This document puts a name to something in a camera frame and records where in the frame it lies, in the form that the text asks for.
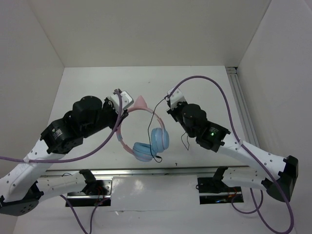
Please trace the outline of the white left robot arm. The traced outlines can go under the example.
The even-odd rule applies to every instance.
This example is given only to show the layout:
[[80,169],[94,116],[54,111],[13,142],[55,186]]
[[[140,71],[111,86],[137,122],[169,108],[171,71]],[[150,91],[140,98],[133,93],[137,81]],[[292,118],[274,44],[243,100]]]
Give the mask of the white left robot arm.
[[0,179],[1,214],[24,215],[39,203],[66,193],[95,193],[100,184],[89,169],[52,179],[43,179],[42,175],[52,164],[62,163],[62,158],[84,138],[107,127],[115,132],[132,104],[119,94],[104,101],[86,96],[63,118],[51,122],[27,156]]

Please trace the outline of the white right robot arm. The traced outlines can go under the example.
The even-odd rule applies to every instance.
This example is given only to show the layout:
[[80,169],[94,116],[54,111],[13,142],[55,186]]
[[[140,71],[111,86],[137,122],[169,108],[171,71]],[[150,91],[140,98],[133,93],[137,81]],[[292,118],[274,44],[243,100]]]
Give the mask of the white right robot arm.
[[207,114],[197,104],[167,101],[167,113],[178,122],[196,143],[215,153],[232,157],[250,167],[241,172],[226,166],[219,167],[213,178],[218,191],[227,187],[247,186],[265,190],[281,202],[290,201],[298,178],[298,159],[266,152],[244,140],[237,139],[227,128],[207,119]]

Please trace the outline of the pink and blue cat-ear headphones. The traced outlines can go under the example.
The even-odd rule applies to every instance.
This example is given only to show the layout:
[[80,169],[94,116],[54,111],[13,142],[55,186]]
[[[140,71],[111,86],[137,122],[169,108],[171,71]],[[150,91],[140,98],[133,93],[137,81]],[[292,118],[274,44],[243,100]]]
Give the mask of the pink and blue cat-ear headphones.
[[117,128],[116,136],[118,141],[121,143],[123,149],[133,155],[137,160],[142,162],[150,162],[152,159],[159,158],[160,162],[162,161],[161,157],[157,154],[163,153],[165,150],[169,148],[170,139],[169,134],[166,130],[165,124],[163,120],[155,113],[155,110],[152,110],[148,107],[145,99],[142,96],[139,96],[135,102],[133,107],[128,109],[128,113],[134,111],[146,111],[152,114],[151,121],[155,117],[160,125],[159,128],[154,128],[151,133],[149,133],[148,127],[148,137],[149,144],[142,142],[135,142],[133,147],[130,148],[123,141],[121,134],[121,125]]

